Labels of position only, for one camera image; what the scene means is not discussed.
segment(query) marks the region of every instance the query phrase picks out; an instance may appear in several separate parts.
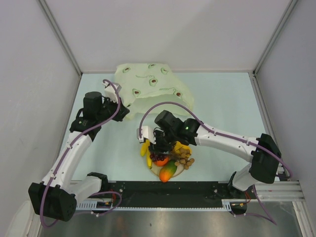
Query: white tabletop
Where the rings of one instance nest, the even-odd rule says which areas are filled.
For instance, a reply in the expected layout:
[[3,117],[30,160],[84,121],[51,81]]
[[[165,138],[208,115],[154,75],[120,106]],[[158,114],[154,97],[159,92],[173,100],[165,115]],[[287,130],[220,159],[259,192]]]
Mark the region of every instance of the white tabletop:
[[[195,100],[194,113],[203,122],[245,136],[260,137],[265,132],[247,73],[176,75],[190,88]],[[82,108],[85,93],[100,91],[104,94],[102,79],[113,80],[114,74],[82,75],[63,144],[66,143],[71,122]],[[110,121],[102,126],[83,155],[73,180],[82,180],[90,172],[99,172],[113,181],[158,181],[158,177],[147,168],[145,159],[140,157],[141,144],[136,138],[136,128],[141,117],[137,114],[133,120]],[[143,125],[155,127],[155,117],[149,115]],[[234,171],[247,165],[239,157],[217,149],[191,147],[196,162],[172,181],[228,181]]]

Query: cable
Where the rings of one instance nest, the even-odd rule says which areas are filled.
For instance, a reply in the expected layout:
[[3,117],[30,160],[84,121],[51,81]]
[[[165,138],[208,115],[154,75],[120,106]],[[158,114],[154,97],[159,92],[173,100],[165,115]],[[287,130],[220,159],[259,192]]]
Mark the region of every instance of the cable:
[[93,211],[83,211],[83,212],[78,212],[78,213],[75,213],[74,216],[77,216],[77,215],[80,215],[80,214],[95,214],[97,217],[99,216],[104,216],[110,212],[112,212],[115,208],[117,208],[121,202],[122,202],[122,195],[118,192],[115,192],[115,191],[106,191],[106,192],[99,192],[99,193],[95,193],[95,194],[92,194],[91,196],[95,196],[95,195],[101,195],[101,194],[114,194],[114,195],[118,195],[119,197],[119,201],[118,201],[118,204],[116,204],[114,207],[112,207],[111,209],[105,211],[104,213],[97,213],[95,214]]
[[266,220],[272,222],[273,224],[277,225],[276,221],[273,219],[273,217],[272,217],[271,214],[268,212],[268,210],[266,209],[266,207],[265,207],[265,206],[263,205],[263,203],[260,201],[260,199],[259,199],[259,197],[258,197],[258,194],[257,194],[257,190],[256,190],[255,185],[252,185],[252,189],[253,189],[253,192],[254,192],[254,194],[255,194],[255,196],[256,196],[256,198],[257,198],[257,200],[258,200],[260,206],[262,207],[262,209],[264,210],[264,212],[266,213],[266,215],[267,215],[268,217],[263,216],[263,215],[260,215],[260,214],[256,214],[256,213],[244,213],[244,214],[238,214],[238,215],[234,214],[233,211],[231,211],[230,213],[231,213],[234,217],[236,217],[236,216],[256,216],[256,217],[261,217],[261,218],[264,218],[264,219],[266,219]]
[[[214,134],[214,131],[212,129],[209,129],[207,126],[204,125],[204,123],[198,119],[198,117],[192,112],[190,111],[188,108],[186,108],[185,106],[179,104],[179,103],[176,103],[176,102],[171,102],[171,101],[167,101],[167,102],[160,102],[154,106],[152,106],[150,109],[148,109],[148,111],[144,114],[144,116],[142,117],[142,120],[140,121],[140,124],[139,124],[139,137],[142,137],[142,125],[143,125],[143,122],[146,118],[146,116],[150,113],[151,110],[153,110],[154,108],[160,106],[160,105],[165,105],[165,104],[171,104],[171,105],[177,105],[181,108],[183,108],[184,110],[186,110],[190,115],[192,115],[192,117],[194,117],[196,119],[196,121],[199,122],[199,124],[205,128],[208,132]],[[235,136],[231,136],[231,135],[228,135],[228,134],[225,134],[225,133],[221,133],[221,132],[217,132],[216,135],[219,135],[219,136],[222,136],[222,137],[227,137],[227,138],[231,138],[233,140],[236,140],[236,141],[240,141],[240,142],[243,142],[243,143],[247,143],[248,141],[245,140],[245,139],[242,139],[242,138],[239,138],[239,137],[235,137]],[[281,163],[283,165],[283,167],[285,169],[287,169],[288,173],[289,173],[289,176],[287,178],[290,178],[292,177],[292,170],[289,168],[289,166],[287,164],[284,163],[283,160],[281,160],[277,155],[273,154],[271,151],[269,151],[268,149],[258,145],[258,144],[255,144],[253,142],[248,142],[249,145],[252,145],[258,149],[261,149],[263,151],[265,151],[266,153],[268,153],[269,155],[271,155],[274,159],[276,159],[279,163]]]
[[[97,124],[97,125],[95,125],[95,126],[89,128],[89,129],[83,131],[83,132],[80,133],[77,137],[75,137],[75,139],[70,143],[70,147],[71,147],[71,148],[73,147],[73,144],[74,144],[81,136],[83,136],[83,135],[85,135],[86,133],[88,133],[88,132],[90,132],[90,131],[96,129],[97,127],[100,127],[100,126],[106,124],[108,121],[110,121],[111,119],[113,119],[113,118],[117,115],[117,113],[119,112],[119,109],[120,109],[120,97],[119,97],[119,92],[118,92],[118,90],[116,89],[116,87],[114,86],[114,84],[113,84],[112,82],[110,82],[109,80],[104,79],[103,81],[106,81],[107,83],[109,83],[110,86],[113,87],[113,89],[114,89],[114,91],[115,91],[115,94],[116,94],[116,96],[117,96],[117,98],[118,98],[118,107],[117,107],[117,110],[115,110],[114,114],[112,114],[112,116],[110,116],[107,120],[105,120],[105,121],[103,121],[103,122],[101,122],[101,123],[99,123],[99,124]],[[62,155],[61,159],[59,160],[59,162],[58,162],[58,164],[57,164],[55,170],[53,171],[53,175],[54,175],[54,176],[57,174],[57,171],[58,171],[59,167],[61,166],[61,164],[63,163],[63,161],[64,161],[64,159],[65,159],[65,157],[66,157],[66,155],[67,155],[67,153],[68,153],[69,150],[70,150],[70,148],[67,148],[67,149],[65,150],[65,152],[63,153],[63,155]],[[47,185],[46,185],[46,187],[45,187],[43,196],[42,196],[42,198],[41,198],[41,203],[40,203],[39,218],[40,218],[41,225],[42,225],[44,228],[52,227],[52,226],[54,226],[54,225],[57,223],[57,221],[58,221],[58,220],[55,220],[52,224],[47,225],[47,224],[45,223],[45,221],[44,221],[44,215],[43,215],[43,213],[44,213],[45,198],[46,198],[46,195],[47,195],[49,186],[50,186],[51,183],[53,182],[53,179],[54,179],[54,178],[51,177],[51,178],[49,179],[49,181],[47,182]]]

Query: wall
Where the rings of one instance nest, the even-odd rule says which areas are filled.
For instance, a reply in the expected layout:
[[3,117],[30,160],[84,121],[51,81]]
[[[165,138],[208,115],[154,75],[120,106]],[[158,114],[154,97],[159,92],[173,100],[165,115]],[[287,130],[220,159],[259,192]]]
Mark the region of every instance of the wall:
[[290,0],[47,0],[81,70],[252,70]]
[[0,236],[59,151],[79,77],[35,0],[0,8]]
[[259,71],[259,85],[283,157],[316,220],[316,1],[298,3]]

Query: purple cable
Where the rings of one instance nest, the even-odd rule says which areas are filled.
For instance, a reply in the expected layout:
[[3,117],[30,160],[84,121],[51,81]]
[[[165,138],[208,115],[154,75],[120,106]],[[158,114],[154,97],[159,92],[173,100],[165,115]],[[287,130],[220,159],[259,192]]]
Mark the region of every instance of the purple cable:
[[[114,191],[99,192],[99,193],[92,194],[91,196],[96,196],[96,195],[101,195],[101,194],[116,194],[116,195],[118,195],[118,197],[119,197],[119,202],[118,202],[118,204],[116,204],[114,207],[112,207],[111,209],[107,210],[106,212],[100,213],[100,214],[97,213],[96,215],[104,216],[104,215],[106,215],[106,214],[109,214],[109,213],[111,213],[115,208],[117,208],[117,207],[121,204],[121,202],[122,202],[122,195],[121,195],[120,193],[114,192]],[[83,211],[83,212],[78,212],[78,213],[74,214],[74,216],[81,215],[81,214],[92,214],[92,213],[91,213],[90,211]]]
[[[104,79],[103,82],[107,82],[107,83],[110,84],[111,87],[113,87],[113,89],[114,89],[114,91],[115,91],[115,94],[116,94],[116,96],[117,96],[117,98],[118,98],[118,107],[117,107],[117,110],[115,110],[114,114],[113,114],[111,117],[109,117],[107,120],[105,120],[105,121],[103,121],[103,122],[101,122],[101,123],[99,123],[99,124],[97,124],[97,125],[95,125],[95,126],[89,128],[89,129],[83,131],[83,132],[80,133],[77,137],[75,137],[75,139],[70,143],[70,147],[71,147],[71,148],[73,147],[73,144],[74,144],[81,136],[85,135],[85,134],[88,133],[89,131],[92,131],[92,130],[96,129],[97,127],[100,127],[100,126],[106,124],[108,121],[110,121],[111,119],[113,119],[113,118],[117,115],[117,113],[119,112],[119,109],[120,109],[120,97],[119,97],[119,92],[118,92],[118,90],[116,89],[116,87],[114,86],[114,84],[113,84],[112,82],[110,82],[109,80]],[[53,172],[53,175],[56,175],[56,174],[57,174],[57,171],[58,171],[59,167],[61,166],[61,164],[63,163],[63,161],[64,161],[64,159],[65,159],[65,157],[66,157],[66,155],[67,155],[67,153],[68,153],[69,150],[70,150],[70,148],[67,148],[67,149],[65,150],[65,152],[63,153],[62,157],[60,158],[60,161],[58,162],[58,164],[57,164],[57,166],[56,166],[56,168],[55,168],[55,170],[54,170],[54,172]],[[47,183],[47,185],[46,185],[46,187],[45,187],[43,196],[42,196],[42,198],[41,198],[41,203],[40,203],[39,218],[40,218],[41,225],[42,225],[44,228],[52,227],[52,226],[54,226],[54,225],[57,223],[57,221],[58,221],[58,220],[55,220],[52,224],[47,225],[47,224],[45,223],[45,221],[44,221],[44,215],[43,215],[43,213],[44,213],[44,203],[45,203],[46,195],[47,195],[47,192],[48,192],[48,188],[49,188],[49,186],[50,186],[50,184],[51,184],[52,182],[53,182],[53,177],[51,177],[51,178],[49,179],[49,181],[48,181],[48,183]]]
[[266,209],[266,207],[263,205],[263,203],[260,201],[259,197],[258,197],[258,194],[257,194],[257,190],[256,190],[256,187],[255,185],[252,185],[252,189],[253,189],[253,193],[255,194],[260,206],[262,207],[262,209],[264,210],[264,212],[266,213],[266,215],[268,217],[265,217],[263,215],[260,215],[260,214],[256,214],[256,213],[245,213],[245,214],[234,214],[233,211],[231,211],[231,213],[235,216],[256,216],[256,217],[261,217],[261,218],[264,218],[270,222],[272,222],[273,224],[277,225],[276,221],[273,219],[273,217],[271,216],[271,214],[268,212],[268,210]]
[[[188,108],[186,108],[185,106],[179,104],[179,103],[176,103],[176,102],[161,102],[161,103],[158,103],[154,106],[152,106],[150,109],[148,109],[148,111],[144,114],[144,116],[142,117],[142,120],[140,121],[140,124],[139,124],[139,137],[142,137],[142,125],[143,125],[143,122],[146,118],[146,116],[150,113],[151,110],[153,110],[154,108],[160,106],[160,105],[165,105],[165,104],[171,104],[171,105],[177,105],[181,108],[183,108],[184,110],[186,110],[190,115],[192,115],[192,117],[194,117],[196,119],[196,121],[199,122],[199,124],[205,128],[208,132],[214,134],[214,131],[212,129],[209,129],[207,126],[204,125],[204,123],[198,119],[198,117],[192,112],[190,111]],[[219,136],[222,136],[222,137],[227,137],[227,138],[231,138],[231,139],[234,139],[236,141],[240,141],[240,142],[243,142],[243,143],[247,143],[247,140],[245,139],[242,139],[242,138],[239,138],[239,137],[235,137],[235,136],[231,136],[231,135],[228,135],[228,134],[225,134],[225,133],[221,133],[221,132],[217,132],[216,135],[219,135]],[[255,144],[253,142],[248,142],[249,145],[252,145],[256,148],[259,148],[263,151],[265,151],[266,153],[268,153],[269,155],[271,155],[274,159],[276,159],[278,162],[280,162],[283,167],[288,171],[289,173],[289,176],[287,178],[290,178],[292,177],[292,170],[289,168],[289,166],[287,164],[284,163],[283,160],[281,160],[277,155],[273,154],[271,151],[269,151],[268,149],[258,145],[258,144]]]

